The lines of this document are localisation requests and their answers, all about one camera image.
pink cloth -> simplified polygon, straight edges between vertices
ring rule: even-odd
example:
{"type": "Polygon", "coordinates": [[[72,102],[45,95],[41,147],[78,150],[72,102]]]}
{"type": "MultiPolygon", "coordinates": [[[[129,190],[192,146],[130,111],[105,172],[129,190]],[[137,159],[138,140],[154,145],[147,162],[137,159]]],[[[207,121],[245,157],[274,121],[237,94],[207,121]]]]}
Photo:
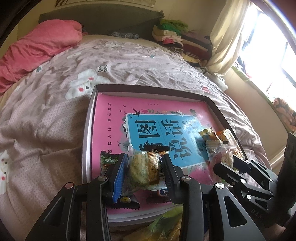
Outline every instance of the pink cloth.
{"type": "Polygon", "coordinates": [[[53,56],[82,39],[81,24],[73,20],[48,20],[12,44],[0,60],[0,94],[53,56]]]}
{"type": "Polygon", "coordinates": [[[174,44],[174,43],[175,43],[174,40],[170,38],[163,40],[163,44],[174,44]]]}

wall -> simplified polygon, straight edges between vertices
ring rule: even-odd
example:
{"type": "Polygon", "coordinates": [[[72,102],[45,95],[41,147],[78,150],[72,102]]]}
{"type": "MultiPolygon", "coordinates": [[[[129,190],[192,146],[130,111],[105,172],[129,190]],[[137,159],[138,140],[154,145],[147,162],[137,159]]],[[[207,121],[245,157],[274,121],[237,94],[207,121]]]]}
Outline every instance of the wall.
{"type": "MultiPolygon", "coordinates": [[[[99,1],[95,3],[116,3],[144,7],[153,11],[163,10],[166,19],[184,21],[189,24],[189,30],[201,30],[205,35],[209,35],[225,1],[226,0],[156,0],[153,8],[126,2],[99,1]]],[[[38,24],[40,14],[61,8],[55,8],[55,2],[56,0],[43,0],[37,4],[19,22],[18,39],[26,35],[38,24]]]]}
{"type": "Polygon", "coordinates": [[[4,41],[3,45],[0,47],[0,58],[6,53],[8,47],[17,41],[17,29],[18,25],[14,27],[14,29],[11,31],[11,33],[8,35],[6,40],[4,41]]]}
{"type": "Polygon", "coordinates": [[[286,146],[288,134],[267,101],[232,69],[224,76],[225,92],[243,110],[258,133],[267,158],[271,161],[286,146]]]}

curtain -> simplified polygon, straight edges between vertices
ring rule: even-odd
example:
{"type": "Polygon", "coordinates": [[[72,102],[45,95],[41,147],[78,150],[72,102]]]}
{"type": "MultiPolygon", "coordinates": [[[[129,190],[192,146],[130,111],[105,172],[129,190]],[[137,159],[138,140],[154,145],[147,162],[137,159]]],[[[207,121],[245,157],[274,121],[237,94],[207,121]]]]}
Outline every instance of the curtain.
{"type": "Polygon", "coordinates": [[[210,73],[225,75],[242,47],[242,27],[250,0],[227,0],[211,32],[212,57],[207,63],[210,73]]]}

patterned bedding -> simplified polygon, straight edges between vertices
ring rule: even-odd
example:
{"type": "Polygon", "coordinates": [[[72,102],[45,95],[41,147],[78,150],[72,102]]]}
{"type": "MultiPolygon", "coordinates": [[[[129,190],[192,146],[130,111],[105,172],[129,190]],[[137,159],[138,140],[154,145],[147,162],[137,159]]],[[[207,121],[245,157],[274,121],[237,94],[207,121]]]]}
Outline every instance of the patterned bedding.
{"type": "Polygon", "coordinates": [[[210,97],[247,156],[270,168],[259,136],[242,110],[180,55],[131,40],[87,41],[30,73],[0,111],[0,219],[16,241],[25,239],[66,182],[81,183],[90,94],[95,84],[106,83],[172,88],[210,97]]]}

headboard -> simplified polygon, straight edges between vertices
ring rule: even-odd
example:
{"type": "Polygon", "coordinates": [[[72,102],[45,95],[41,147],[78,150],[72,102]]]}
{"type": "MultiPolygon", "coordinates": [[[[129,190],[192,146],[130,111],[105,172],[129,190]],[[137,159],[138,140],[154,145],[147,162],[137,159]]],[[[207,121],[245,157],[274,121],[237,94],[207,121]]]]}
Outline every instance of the headboard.
{"type": "Polygon", "coordinates": [[[75,20],[84,25],[89,34],[109,35],[120,33],[139,34],[140,38],[153,40],[153,26],[163,18],[163,11],[122,4],[83,4],[41,14],[39,23],[49,19],[75,20]]]}

